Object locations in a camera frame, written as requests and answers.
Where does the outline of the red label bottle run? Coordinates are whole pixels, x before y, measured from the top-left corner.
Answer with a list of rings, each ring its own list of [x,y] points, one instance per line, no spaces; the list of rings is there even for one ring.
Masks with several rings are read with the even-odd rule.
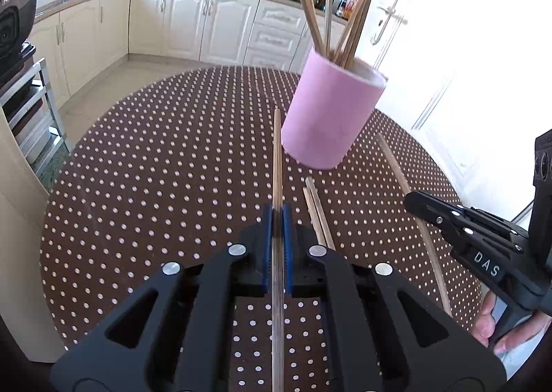
[[[357,1],[358,0],[348,0],[343,8],[343,19],[349,20],[352,17]]]

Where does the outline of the wooden chopstick ten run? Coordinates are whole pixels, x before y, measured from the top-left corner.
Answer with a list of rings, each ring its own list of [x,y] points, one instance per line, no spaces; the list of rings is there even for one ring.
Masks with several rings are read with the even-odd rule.
[[[332,238],[328,223],[326,221],[323,205],[318,196],[318,192],[312,177],[308,177],[306,179],[306,187],[309,190],[310,196],[313,199],[313,206],[316,210],[319,227],[324,235],[325,246],[331,250],[336,250],[335,243],[333,242],[333,238]]]

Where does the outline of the wooden chopstick six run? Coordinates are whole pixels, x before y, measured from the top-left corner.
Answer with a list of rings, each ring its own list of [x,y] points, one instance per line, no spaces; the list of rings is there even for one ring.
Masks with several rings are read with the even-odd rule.
[[[401,166],[398,163],[398,160],[396,159],[395,155],[393,154],[390,146],[388,145],[384,135],[382,133],[378,133],[375,139],[377,140],[385,156],[385,159],[388,162],[389,167],[392,169],[392,172],[394,173],[394,176],[398,184],[400,185],[402,192],[404,193],[405,196],[407,196],[409,193],[412,192],[412,189],[408,184],[407,179],[401,170]],[[448,292],[443,278],[443,271],[433,244],[433,240],[430,237],[430,231],[428,230],[427,225],[420,218],[415,217],[414,220],[420,231],[422,241],[427,250],[428,258],[430,259],[430,265],[435,275],[436,284],[439,290],[441,302],[443,304],[443,310],[449,316],[453,316],[452,308],[448,297]]]

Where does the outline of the dark sauce bottle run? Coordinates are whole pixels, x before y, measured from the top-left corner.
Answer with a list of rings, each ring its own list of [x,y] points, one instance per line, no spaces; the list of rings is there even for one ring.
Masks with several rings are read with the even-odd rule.
[[[347,3],[348,3],[348,0],[340,0],[339,1],[339,5],[338,5],[338,7],[336,9],[336,12],[335,12],[336,16],[338,16],[338,17],[343,16],[343,13],[344,13],[344,10],[347,6]]]

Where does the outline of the white panel door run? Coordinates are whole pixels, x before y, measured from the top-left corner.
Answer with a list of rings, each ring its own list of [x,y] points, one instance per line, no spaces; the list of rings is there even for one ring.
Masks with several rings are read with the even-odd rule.
[[[378,107],[430,153],[463,203],[512,219],[534,196],[551,127],[551,0],[400,0],[409,24],[356,55],[388,79]]]

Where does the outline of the black air fryer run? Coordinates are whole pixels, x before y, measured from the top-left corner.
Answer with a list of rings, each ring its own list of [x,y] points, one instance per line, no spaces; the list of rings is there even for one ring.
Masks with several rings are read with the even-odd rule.
[[[21,61],[36,16],[37,0],[1,0],[1,86]]]

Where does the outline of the wooden chopstick eight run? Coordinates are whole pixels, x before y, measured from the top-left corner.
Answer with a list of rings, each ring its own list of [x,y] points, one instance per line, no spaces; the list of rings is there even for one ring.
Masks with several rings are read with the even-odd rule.
[[[331,51],[331,10],[333,0],[326,0],[325,9],[325,54],[329,58]]]

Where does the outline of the wooden chopstick two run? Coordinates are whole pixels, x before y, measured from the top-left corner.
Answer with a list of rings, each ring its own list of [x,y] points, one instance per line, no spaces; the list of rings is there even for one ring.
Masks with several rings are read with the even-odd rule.
[[[331,61],[334,64],[338,63],[339,57],[341,56],[341,53],[343,50],[343,45],[347,41],[349,34],[353,29],[353,26],[356,25],[356,20],[360,16],[360,13],[364,7],[365,2],[366,0],[357,0],[356,5],[353,9],[352,15],[349,17],[349,20],[347,22],[347,25],[345,26],[343,34],[339,37],[338,44],[333,52],[333,57]]]

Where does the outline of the wooden chopstick seven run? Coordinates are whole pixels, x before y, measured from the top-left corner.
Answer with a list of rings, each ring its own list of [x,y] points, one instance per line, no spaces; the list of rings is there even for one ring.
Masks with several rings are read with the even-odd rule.
[[[304,186],[303,188],[303,195],[307,204],[308,212],[310,214],[310,222],[312,223],[313,230],[316,235],[317,243],[319,245],[326,247],[326,238],[323,232],[323,228],[321,226],[319,215],[316,211],[313,195],[310,192],[310,190],[307,188],[307,186]]]

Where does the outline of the metal shelf rack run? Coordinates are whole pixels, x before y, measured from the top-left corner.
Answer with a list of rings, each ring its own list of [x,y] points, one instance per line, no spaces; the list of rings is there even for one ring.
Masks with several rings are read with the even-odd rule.
[[[44,58],[28,58],[20,70],[1,77],[1,111],[23,158],[38,177],[52,167],[61,150],[72,151],[55,103]]]

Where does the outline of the wooden chopstick nine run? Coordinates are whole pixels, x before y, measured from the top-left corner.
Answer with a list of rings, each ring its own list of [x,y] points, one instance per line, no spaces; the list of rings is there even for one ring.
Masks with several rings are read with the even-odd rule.
[[[339,57],[337,64],[346,70],[350,70],[352,68],[353,60],[356,54],[356,48],[358,47],[358,42],[360,39],[360,34],[362,32],[362,28],[364,27],[364,23],[366,21],[368,9],[371,5],[371,2],[372,0],[366,0],[366,2],[364,3],[364,7],[360,13],[360,16],[356,20],[356,25],[353,26],[353,29],[344,44],[344,49],[341,53],[341,56]]]

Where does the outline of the cream lower cabinets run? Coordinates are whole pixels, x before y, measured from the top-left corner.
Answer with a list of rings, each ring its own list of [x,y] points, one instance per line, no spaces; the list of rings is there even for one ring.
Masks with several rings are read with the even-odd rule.
[[[291,0],[68,0],[37,14],[30,41],[58,106],[130,55],[300,73],[313,48]]]

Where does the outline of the wooden chopstick four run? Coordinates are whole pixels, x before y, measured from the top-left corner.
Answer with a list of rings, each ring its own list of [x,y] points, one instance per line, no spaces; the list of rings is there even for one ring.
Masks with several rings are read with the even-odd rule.
[[[344,68],[349,69],[358,45],[359,32],[362,31],[369,5],[372,0],[358,0],[353,14],[345,27],[342,37],[339,38],[333,62]]]

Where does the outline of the wooden chopstick five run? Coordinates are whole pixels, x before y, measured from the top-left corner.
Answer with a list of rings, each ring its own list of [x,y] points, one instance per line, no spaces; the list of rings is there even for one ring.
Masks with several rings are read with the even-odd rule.
[[[272,154],[272,238],[271,238],[271,350],[272,390],[284,391],[284,242],[282,237],[283,207],[282,114],[273,116]]]

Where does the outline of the wooden chopstick three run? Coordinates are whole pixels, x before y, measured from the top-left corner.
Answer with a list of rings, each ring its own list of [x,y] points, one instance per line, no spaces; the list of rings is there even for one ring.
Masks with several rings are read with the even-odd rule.
[[[310,35],[313,38],[314,49],[317,51],[318,54],[323,56],[325,54],[325,47],[320,34],[320,30],[318,28],[318,23],[316,21],[313,0],[304,0],[303,3],[305,5],[305,12],[310,28]]]

